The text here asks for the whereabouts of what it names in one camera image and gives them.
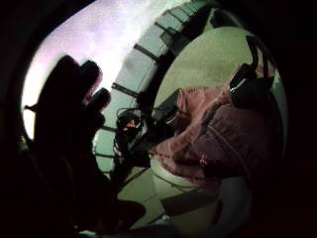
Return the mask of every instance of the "gray panel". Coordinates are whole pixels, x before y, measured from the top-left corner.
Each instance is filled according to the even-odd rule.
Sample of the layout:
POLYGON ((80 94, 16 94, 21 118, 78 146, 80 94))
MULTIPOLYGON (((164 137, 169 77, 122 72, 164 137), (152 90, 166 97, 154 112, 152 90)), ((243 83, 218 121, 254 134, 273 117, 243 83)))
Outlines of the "gray panel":
POLYGON ((158 18, 157 22, 165 28, 172 27, 176 30, 179 30, 182 26, 175 18, 169 14, 165 14, 158 18))
POLYGON ((140 83, 153 70, 156 62, 143 53, 133 50, 126 58, 116 83, 139 92, 140 83))
POLYGON ((182 22, 186 22, 188 21, 188 16, 181 11, 179 8, 174 8, 172 10, 170 10, 170 12, 175 15, 176 17, 178 17, 182 22))
POLYGON ((159 57, 167 50, 167 47, 159 38, 162 33, 163 29, 152 25, 139 40, 138 44, 153 53, 155 56, 159 57))

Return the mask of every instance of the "pink jacket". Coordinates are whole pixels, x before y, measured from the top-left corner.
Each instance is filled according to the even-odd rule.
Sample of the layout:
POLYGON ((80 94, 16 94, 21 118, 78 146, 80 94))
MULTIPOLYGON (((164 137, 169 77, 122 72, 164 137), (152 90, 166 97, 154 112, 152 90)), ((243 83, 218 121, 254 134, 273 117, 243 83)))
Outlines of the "pink jacket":
POLYGON ((221 181, 206 178, 202 165, 220 162, 251 187, 264 180, 274 157, 271 128, 261 112, 231 104, 229 82, 180 89, 176 106, 174 136, 150 150, 166 170, 213 192, 221 181))

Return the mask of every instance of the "person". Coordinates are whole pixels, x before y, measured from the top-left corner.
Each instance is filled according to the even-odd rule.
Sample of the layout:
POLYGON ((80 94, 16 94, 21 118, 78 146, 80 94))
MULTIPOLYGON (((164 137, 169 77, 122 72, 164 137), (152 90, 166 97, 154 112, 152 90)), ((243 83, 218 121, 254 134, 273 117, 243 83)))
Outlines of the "person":
MULTIPOLYGON (((269 102, 261 98, 258 108, 237 107, 231 84, 238 71, 221 85, 178 89, 174 135, 150 149, 167 171, 213 193, 228 177, 244 177, 253 191, 264 189, 274 170, 274 128, 265 110, 269 102)), ((273 78, 272 63, 260 62, 254 81, 262 81, 264 74, 273 78)))
POLYGON ((62 237, 82 230, 113 234, 128 230, 146 212, 135 201, 118 199, 92 152, 93 138, 105 122, 101 110, 111 100, 104 88, 94 93, 101 76, 95 62, 79 65, 65 56, 42 89, 35 107, 34 141, 29 140, 23 153, 24 161, 32 161, 50 201, 41 205, 46 204, 41 193, 30 191, 41 208, 37 220, 42 227, 35 236, 48 237, 52 230, 62 237))

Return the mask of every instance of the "hand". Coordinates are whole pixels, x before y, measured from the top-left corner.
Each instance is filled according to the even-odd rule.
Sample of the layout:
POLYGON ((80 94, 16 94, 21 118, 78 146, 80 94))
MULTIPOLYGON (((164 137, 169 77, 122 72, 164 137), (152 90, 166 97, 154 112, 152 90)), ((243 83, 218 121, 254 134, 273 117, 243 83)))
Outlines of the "hand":
POLYGON ((35 150, 37 152, 89 152, 96 131, 103 125, 100 105, 106 106, 110 94, 102 89, 99 108, 91 104, 101 70, 92 61, 80 66, 63 57, 55 66, 37 104, 35 150))

